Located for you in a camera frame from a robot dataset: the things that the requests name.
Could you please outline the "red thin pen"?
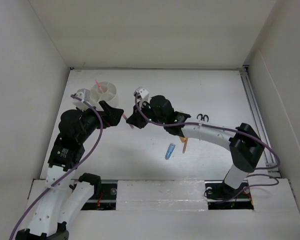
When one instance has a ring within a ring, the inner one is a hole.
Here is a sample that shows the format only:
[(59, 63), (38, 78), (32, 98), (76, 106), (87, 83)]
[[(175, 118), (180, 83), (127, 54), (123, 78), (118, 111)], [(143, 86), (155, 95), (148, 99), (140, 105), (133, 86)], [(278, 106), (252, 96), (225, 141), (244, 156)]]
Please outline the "red thin pen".
[(100, 92), (101, 94), (103, 94), (104, 91), (103, 91), (101, 85), (99, 84), (99, 82), (98, 82), (97, 80), (95, 80), (95, 83), (96, 83), (96, 85), (97, 85), (97, 87), (98, 87), (99, 92)]

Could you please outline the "orange thin pen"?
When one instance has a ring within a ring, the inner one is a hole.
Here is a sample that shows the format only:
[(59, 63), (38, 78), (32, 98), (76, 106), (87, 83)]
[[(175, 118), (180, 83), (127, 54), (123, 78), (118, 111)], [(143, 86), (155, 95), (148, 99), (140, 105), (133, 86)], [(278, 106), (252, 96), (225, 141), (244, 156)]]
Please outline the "orange thin pen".
[(187, 150), (188, 138), (185, 138), (183, 141), (182, 153), (184, 154)]

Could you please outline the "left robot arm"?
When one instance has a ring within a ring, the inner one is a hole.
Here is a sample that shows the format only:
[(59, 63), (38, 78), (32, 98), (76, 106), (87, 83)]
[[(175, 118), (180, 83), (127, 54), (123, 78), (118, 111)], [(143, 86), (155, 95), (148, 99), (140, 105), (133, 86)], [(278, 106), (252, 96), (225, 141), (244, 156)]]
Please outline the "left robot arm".
[(10, 234), (11, 240), (67, 240), (69, 228), (89, 198), (102, 194), (100, 176), (84, 173), (78, 183), (71, 180), (78, 167), (93, 153), (85, 153), (84, 142), (95, 131), (117, 126), (123, 109), (104, 100), (101, 110), (85, 100), (78, 107), (62, 113), (59, 134), (53, 144), (45, 179), (44, 191), (25, 210)]

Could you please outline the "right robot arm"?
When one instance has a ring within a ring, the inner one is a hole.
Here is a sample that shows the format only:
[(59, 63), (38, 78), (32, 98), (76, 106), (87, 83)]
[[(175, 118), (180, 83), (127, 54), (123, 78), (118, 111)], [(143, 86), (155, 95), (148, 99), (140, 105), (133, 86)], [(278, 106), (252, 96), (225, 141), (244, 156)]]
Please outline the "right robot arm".
[(235, 196), (244, 179), (256, 170), (265, 147), (249, 124), (242, 123), (229, 130), (222, 126), (208, 126), (203, 120), (175, 111), (163, 95), (148, 98), (147, 94), (135, 92), (134, 101), (133, 113), (126, 121), (128, 124), (142, 129), (151, 123), (173, 136), (205, 141), (230, 152), (232, 165), (216, 189), (220, 199)]

